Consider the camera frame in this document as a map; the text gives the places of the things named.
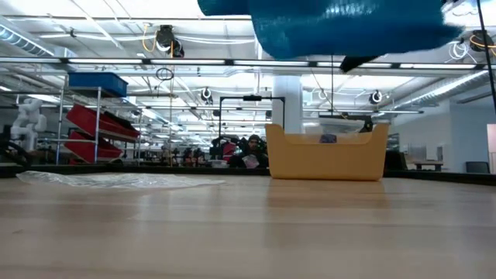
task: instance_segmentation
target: blue bin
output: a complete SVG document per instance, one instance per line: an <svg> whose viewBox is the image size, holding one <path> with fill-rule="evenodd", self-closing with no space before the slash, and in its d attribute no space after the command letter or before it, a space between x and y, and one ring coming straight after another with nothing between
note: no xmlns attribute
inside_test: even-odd
<svg viewBox="0 0 496 279"><path fill-rule="evenodd" d="M127 97L127 82L114 73L69 73L69 88L81 89L84 95L97 97L97 91L85 88L99 88L103 98Z"/></svg>

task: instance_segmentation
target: white humanoid robot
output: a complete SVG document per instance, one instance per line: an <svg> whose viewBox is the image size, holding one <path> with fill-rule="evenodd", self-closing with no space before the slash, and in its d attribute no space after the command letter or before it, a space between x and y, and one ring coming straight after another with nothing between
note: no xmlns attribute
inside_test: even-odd
<svg viewBox="0 0 496 279"><path fill-rule="evenodd" d="M10 134L12 140L18 141L18 145L29 152L36 149L38 132L45 132L47 129L47 118L40 113L43 101L35 98L24 100L24 104L19 105L19 115L14 121ZM26 136L24 142L20 142L20 137Z"/></svg>

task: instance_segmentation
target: white column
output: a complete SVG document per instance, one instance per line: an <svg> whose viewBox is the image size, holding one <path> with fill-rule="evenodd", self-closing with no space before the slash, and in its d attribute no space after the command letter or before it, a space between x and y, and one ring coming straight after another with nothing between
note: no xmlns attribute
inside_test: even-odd
<svg viewBox="0 0 496 279"><path fill-rule="evenodd" d="M303 116L303 88L301 76L275 76L272 87L272 97L286 98L286 133L301 133L301 118ZM282 126L283 103L272 101L272 122Z"/></svg>

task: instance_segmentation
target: chair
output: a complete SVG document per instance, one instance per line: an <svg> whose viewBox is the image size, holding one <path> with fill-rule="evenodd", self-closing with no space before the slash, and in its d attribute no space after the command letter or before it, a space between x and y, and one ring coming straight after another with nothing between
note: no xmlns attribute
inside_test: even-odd
<svg viewBox="0 0 496 279"><path fill-rule="evenodd" d="M490 174L487 162L466 162L465 167L468 174Z"/></svg>

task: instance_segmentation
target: plastic bin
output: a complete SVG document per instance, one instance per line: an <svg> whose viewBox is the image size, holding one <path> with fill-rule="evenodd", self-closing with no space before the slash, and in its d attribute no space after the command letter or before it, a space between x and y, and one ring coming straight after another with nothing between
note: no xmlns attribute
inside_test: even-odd
<svg viewBox="0 0 496 279"><path fill-rule="evenodd" d="M213 168L228 168L229 165L227 164L227 161L225 160L211 160Z"/></svg>
<svg viewBox="0 0 496 279"><path fill-rule="evenodd" d="M127 82L114 73L69 73L69 88L104 89L102 98L127 97ZM97 97L97 91L84 91L82 94Z"/></svg>
<svg viewBox="0 0 496 279"><path fill-rule="evenodd" d="M319 143L320 135L285 135L275 124L265 129L273 178L378 181L383 176L387 124L377 124L372 133L337 135L337 143Z"/></svg>
<svg viewBox="0 0 496 279"><path fill-rule="evenodd" d="M95 136L96 130L96 111L85 108L82 105L74 105L66 115L67 120L71 121L77 127L91 136ZM125 119L119 119L117 116L108 112L100 114L100 125L98 132L111 140L121 140L128 143L135 143L140 132L134 129Z"/></svg>
<svg viewBox="0 0 496 279"><path fill-rule="evenodd" d="M85 133L73 131L69 140L95 140L93 136ZM65 143L67 149L86 163L95 162L95 144L94 143ZM113 146L103 138L98 139L98 161L110 161L119 158L122 151Z"/></svg>

